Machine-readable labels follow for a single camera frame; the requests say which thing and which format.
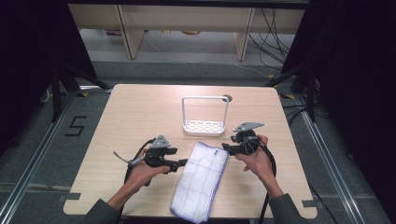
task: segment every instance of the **sleeve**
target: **sleeve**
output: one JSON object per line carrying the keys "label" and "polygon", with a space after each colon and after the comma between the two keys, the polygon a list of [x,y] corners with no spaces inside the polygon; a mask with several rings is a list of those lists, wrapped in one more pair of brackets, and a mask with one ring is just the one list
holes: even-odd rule
{"label": "sleeve", "polygon": [[118,215],[119,212],[116,209],[100,199],[82,219],[80,224],[109,224],[113,223]]}
{"label": "sleeve", "polygon": [[275,223],[282,224],[300,224],[308,223],[308,221],[300,216],[296,205],[289,194],[284,194],[280,197],[270,199],[269,201]]}

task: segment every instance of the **white rack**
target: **white rack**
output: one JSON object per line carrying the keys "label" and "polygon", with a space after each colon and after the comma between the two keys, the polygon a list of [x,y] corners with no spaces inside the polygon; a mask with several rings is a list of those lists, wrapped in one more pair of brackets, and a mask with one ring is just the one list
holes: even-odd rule
{"label": "white rack", "polygon": [[[226,102],[224,119],[223,121],[206,121],[206,120],[191,120],[186,119],[186,111],[184,101],[186,99],[220,99]],[[230,98],[227,96],[185,96],[181,100],[183,109],[183,130],[188,135],[193,136],[209,136],[219,137],[224,134],[225,131],[225,120],[227,118],[228,103]]]}

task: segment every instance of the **table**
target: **table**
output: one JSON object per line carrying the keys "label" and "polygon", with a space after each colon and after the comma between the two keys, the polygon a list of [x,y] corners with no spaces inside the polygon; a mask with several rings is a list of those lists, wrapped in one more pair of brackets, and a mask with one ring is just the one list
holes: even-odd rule
{"label": "table", "polygon": [[[224,94],[233,97],[224,135],[186,135],[182,128],[182,97]],[[222,120],[224,106],[221,100],[186,102],[186,119],[200,116]],[[255,129],[255,132],[269,137],[268,147],[276,158],[279,185],[290,194],[303,217],[314,218],[316,207],[303,207],[303,201],[312,201],[313,198],[276,90],[225,86],[116,85],[71,188],[71,194],[80,193],[79,199],[67,200],[64,211],[69,215],[84,215],[99,198],[106,201],[116,193],[123,184],[127,166],[113,155],[113,151],[129,160],[149,139],[163,134],[172,147],[178,148],[176,155],[165,158],[178,161],[188,158],[197,142],[212,147],[221,147],[221,143],[233,145],[230,139],[234,135],[233,129],[244,121],[264,122],[264,126]],[[244,173],[243,167],[244,163],[230,157],[210,217],[260,216],[265,188],[253,173]],[[180,167],[176,173],[154,177],[149,187],[143,187],[125,204],[123,214],[173,217],[169,208],[182,172],[183,167]],[[270,209],[267,209],[265,216],[272,216]]]}

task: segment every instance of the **hand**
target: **hand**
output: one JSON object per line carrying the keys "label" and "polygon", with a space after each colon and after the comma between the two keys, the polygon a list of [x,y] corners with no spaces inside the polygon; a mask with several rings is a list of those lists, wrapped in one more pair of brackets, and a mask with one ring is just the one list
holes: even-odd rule
{"label": "hand", "polygon": [[[143,149],[138,157],[143,156],[147,151],[147,148]],[[152,179],[152,177],[158,174],[169,172],[169,170],[169,166],[152,168],[149,167],[145,161],[138,162],[129,174],[125,184],[107,203],[116,210],[120,210],[125,205],[125,203],[140,190],[140,188],[142,188]]]}
{"label": "hand", "polygon": [[[261,139],[262,146],[266,147],[268,144],[268,137],[257,134]],[[239,161],[243,161],[247,166],[244,171],[251,171],[255,174],[260,181],[267,188],[268,194],[271,198],[283,195],[282,190],[276,182],[275,175],[272,170],[272,163],[268,158],[267,154],[260,147],[252,155],[244,155],[238,153],[235,158]]]}

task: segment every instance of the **folded towel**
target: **folded towel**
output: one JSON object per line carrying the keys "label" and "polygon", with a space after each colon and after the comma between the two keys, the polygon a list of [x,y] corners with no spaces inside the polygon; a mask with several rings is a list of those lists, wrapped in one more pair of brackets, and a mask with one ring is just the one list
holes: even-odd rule
{"label": "folded towel", "polygon": [[193,223],[209,219],[229,154],[227,151],[197,143],[177,183],[171,211]]}

